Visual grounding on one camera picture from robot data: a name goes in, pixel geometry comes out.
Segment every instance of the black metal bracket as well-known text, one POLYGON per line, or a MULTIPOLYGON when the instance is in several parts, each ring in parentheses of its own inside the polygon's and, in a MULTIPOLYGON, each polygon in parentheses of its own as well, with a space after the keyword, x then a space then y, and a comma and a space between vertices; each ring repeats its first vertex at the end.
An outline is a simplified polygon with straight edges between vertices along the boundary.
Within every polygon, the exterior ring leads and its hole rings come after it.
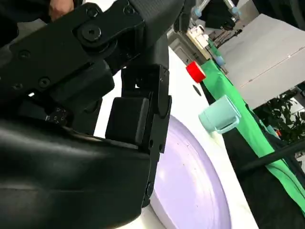
POLYGON ((47 91, 111 54, 116 73, 139 54, 143 26, 128 0, 116 1, 104 13, 93 3, 77 8, 11 45, 12 59, 0 68, 0 105, 32 91, 47 91), (114 15, 119 20, 109 23, 114 15))

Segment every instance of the green cloth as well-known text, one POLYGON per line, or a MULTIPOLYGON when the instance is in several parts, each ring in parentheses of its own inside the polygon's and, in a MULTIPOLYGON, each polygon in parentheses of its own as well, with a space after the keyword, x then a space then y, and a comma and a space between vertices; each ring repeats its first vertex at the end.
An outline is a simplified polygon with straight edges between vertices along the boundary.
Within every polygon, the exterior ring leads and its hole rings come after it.
MULTIPOLYGON (((226 94, 241 113, 242 118, 237 129, 254 152, 259 157, 274 152, 274 149, 265 138, 259 125, 246 108, 246 103, 241 95, 217 68, 215 63, 210 60, 202 65, 201 68, 206 75, 203 83, 212 96, 217 100, 226 94)), ((286 163, 283 160, 279 160, 268 165, 267 168, 281 182, 288 195, 300 206, 303 213, 305 213, 305 190, 286 163)))

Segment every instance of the black pole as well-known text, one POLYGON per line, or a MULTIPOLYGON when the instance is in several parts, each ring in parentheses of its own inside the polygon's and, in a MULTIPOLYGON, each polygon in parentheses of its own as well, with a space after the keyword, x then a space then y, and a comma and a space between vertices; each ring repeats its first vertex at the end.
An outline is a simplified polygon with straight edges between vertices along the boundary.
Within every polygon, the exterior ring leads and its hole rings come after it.
POLYGON ((271 154, 258 158, 257 160, 244 165, 237 171, 237 174, 240 175, 255 170, 257 168, 269 165, 270 163, 281 160, 284 157, 289 156, 291 154, 295 154, 303 149, 305 149, 305 140, 292 143, 289 146, 286 146, 278 151, 275 151, 271 154))

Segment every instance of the white table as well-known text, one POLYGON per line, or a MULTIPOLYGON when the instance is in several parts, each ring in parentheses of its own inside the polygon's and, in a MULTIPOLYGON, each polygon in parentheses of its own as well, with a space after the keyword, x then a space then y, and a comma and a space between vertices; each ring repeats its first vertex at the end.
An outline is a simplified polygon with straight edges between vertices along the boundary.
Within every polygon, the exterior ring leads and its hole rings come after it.
MULTIPOLYGON (((111 6, 113 0, 92 0, 99 4, 102 10, 111 6)), ((170 94, 173 97, 172 112, 197 138, 213 163, 223 185, 231 214, 233 229, 257 229, 258 226, 252 216, 243 191, 237 180, 221 135, 208 134, 202 127, 198 114, 209 106, 200 86, 197 88, 202 96, 194 90, 195 82, 185 69, 184 63, 170 49, 170 94)), ((115 88, 104 96, 100 116, 94 135, 105 136, 105 130, 113 99, 121 96, 121 73, 114 76, 115 88)), ((141 216, 134 222, 122 227, 124 229, 163 229, 151 206, 142 211, 141 216)))

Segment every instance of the bolt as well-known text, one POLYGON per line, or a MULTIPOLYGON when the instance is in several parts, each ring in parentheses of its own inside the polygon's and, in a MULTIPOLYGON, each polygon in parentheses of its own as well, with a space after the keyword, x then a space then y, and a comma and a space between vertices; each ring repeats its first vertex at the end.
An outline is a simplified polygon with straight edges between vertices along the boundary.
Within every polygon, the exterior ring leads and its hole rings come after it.
POLYGON ((46 88, 49 86, 49 84, 51 83, 51 81, 48 78, 41 78, 39 80, 39 86, 41 88, 46 88))
POLYGON ((23 88, 23 85, 21 83, 15 83, 13 85, 14 90, 20 90, 23 88))
POLYGON ((133 15, 134 14, 134 8, 131 5, 126 6, 124 8, 124 14, 133 15))
POLYGON ((99 14, 99 11, 95 7, 89 7, 87 9, 87 15, 91 18, 95 18, 99 14))
POLYGON ((146 195, 148 197, 151 197, 153 194, 153 183, 148 183, 147 188, 146 188, 146 195))
POLYGON ((28 59, 31 56, 31 53, 28 50, 22 50, 18 53, 18 57, 21 60, 28 59))
POLYGON ((102 31, 96 25, 87 25, 82 29, 81 34, 87 41, 94 42, 101 37, 102 31))

